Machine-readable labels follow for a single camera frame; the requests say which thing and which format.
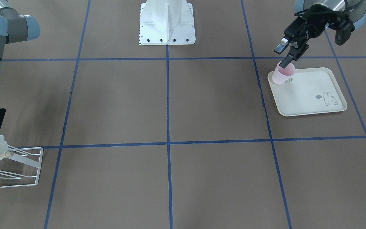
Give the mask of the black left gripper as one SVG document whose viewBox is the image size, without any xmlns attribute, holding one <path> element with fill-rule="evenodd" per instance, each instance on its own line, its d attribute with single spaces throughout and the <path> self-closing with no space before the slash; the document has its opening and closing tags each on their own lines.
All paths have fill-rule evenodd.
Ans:
<svg viewBox="0 0 366 229">
<path fill-rule="evenodd" d="M 284 31 L 284 37 L 274 49 L 277 54 L 293 44 L 295 48 L 305 45 L 311 38 L 320 36 L 326 28 L 336 31 L 336 45 L 346 43 L 356 27 L 345 9 L 333 10 L 324 5 L 312 5 L 294 14 L 296 19 Z M 298 61 L 301 57 L 299 51 L 289 51 L 287 56 L 279 63 L 281 68 L 286 68 L 292 61 Z"/>
</svg>

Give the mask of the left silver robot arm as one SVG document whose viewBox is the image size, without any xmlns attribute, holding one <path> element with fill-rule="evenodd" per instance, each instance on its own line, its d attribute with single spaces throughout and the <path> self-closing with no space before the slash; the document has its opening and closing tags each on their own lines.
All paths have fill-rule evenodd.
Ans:
<svg viewBox="0 0 366 229">
<path fill-rule="evenodd" d="M 327 28 L 335 31 L 335 44 L 343 45 L 352 32 L 360 28 L 366 20 L 364 0 L 297 0 L 296 19 L 284 30 L 284 37 L 275 48 L 281 54 L 286 48 L 289 52 L 279 63 L 286 68 L 309 48 L 308 41 L 319 37 Z"/>
</svg>

